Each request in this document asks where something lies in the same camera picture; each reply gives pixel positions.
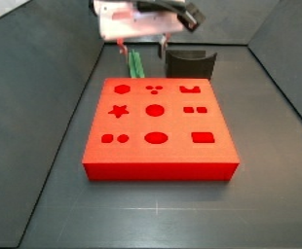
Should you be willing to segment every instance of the shape sorter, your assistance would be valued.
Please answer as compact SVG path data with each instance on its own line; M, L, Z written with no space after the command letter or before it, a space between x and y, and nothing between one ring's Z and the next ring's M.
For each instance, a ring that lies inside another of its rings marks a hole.
M81 163L90 180L230 180L239 158L210 82L108 79Z

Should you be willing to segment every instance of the gray wall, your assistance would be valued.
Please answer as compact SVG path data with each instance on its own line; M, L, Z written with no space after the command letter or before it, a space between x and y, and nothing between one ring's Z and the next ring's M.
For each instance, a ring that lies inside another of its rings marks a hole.
M0 18L0 247L24 234L103 42L87 0L33 0Z
M302 116L302 0L282 0L248 48Z
M247 45L278 0L190 0L206 15L206 21L191 34L174 35L174 43ZM128 41L159 42L159 37Z

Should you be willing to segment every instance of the black object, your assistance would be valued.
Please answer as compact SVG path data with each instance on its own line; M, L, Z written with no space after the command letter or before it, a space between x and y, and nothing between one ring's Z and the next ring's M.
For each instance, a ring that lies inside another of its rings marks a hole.
M102 51L84 10L33 0L0 18L0 248L19 246Z
M206 56L206 51L166 51L168 78L211 79L218 54Z

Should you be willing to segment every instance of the circular hole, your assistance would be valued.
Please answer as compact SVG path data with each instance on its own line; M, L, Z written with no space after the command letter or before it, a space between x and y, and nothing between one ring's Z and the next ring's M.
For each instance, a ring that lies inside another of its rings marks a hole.
M168 135L163 132L150 132L146 134L144 139L150 144L163 144L168 140Z
M146 108L146 113L152 117L159 117L164 114L166 109L162 105L150 105Z
M119 141L120 143L126 143L127 140L128 140L128 136L127 136L126 134L123 134L123 135L120 135L120 136L118 137L118 141Z

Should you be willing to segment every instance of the shape hole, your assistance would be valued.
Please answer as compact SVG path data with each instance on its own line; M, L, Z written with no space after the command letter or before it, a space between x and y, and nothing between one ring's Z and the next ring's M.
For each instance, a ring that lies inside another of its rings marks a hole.
M102 143L110 144L114 142L114 135L112 134L104 134L102 136Z
M194 143L215 143L215 137L211 132L191 132L191 138Z
M168 135L163 132L151 132L146 134L144 139L150 144L163 144L168 140Z
M208 112L206 107L196 107L196 111L198 111L198 113L207 113Z
M126 134L123 134L123 135L120 135L119 137L118 137L118 141L120 142L120 143L126 143L127 142L127 140L128 140L128 136L126 135Z
M186 86L179 86L179 91L182 93L199 93L200 92L200 88L199 87L194 87L192 89L188 89Z
M126 94L128 92L130 92L130 86L128 85L115 86L115 93L118 93L118 94Z
M162 105L150 105L146 108L146 113L152 117L159 117L164 114L166 109Z
M183 107L183 112L184 113L194 113L194 108L192 107Z

